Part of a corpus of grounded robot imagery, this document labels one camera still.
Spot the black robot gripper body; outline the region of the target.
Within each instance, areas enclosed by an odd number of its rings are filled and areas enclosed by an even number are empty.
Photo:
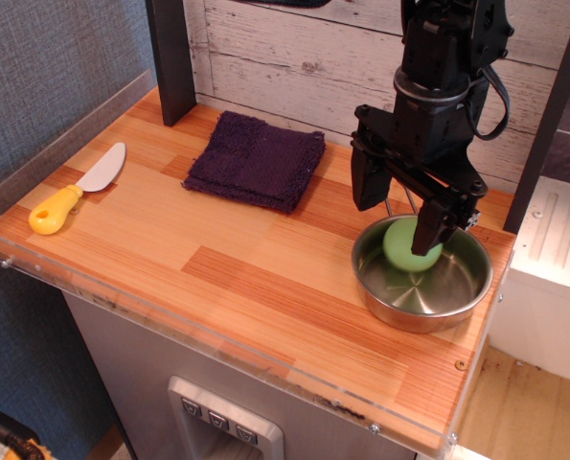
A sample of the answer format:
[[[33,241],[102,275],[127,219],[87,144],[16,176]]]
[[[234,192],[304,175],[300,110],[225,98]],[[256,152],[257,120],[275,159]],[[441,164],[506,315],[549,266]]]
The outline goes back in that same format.
[[[477,203],[488,186],[467,156],[472,130],[462,103],[438,106],[399,98],[393,113],[362,104],[354,115],[353,147],[381,158],[392,180],[423,202],[447,207],[458,227],[476,225]]]

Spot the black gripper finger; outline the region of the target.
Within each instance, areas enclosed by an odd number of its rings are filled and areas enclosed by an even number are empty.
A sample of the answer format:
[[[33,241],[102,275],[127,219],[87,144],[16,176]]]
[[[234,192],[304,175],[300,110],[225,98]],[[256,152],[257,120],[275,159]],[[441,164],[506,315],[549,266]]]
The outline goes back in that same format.
[[[456,232],[457,217],[437,200],[423,203],[411,246],[414,255],[425,256],[441,243],[448,243]]]
[[[353,147],[351,173],[353,202],[358,211],[369,210],[388,197],[392,176],[381,158]]]

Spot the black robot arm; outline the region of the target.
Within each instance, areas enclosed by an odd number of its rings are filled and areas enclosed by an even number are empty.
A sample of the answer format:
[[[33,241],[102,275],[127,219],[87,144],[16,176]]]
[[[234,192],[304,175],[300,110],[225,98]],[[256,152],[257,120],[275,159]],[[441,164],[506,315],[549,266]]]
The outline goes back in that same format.
[[[508,90],[492,65],[504,58],[513,27],[502,1],[401,2],[401,64],[394,75],[395,108],[355,110],[353,201],[360,211],[387,199],[397,182],[422,199],[411,251],[426,255],[468,230],[479,217],[488,186],[472,166],[474,139],[491,141],[506,128],[505,114],[487,133],[479,128],[494,89]]]

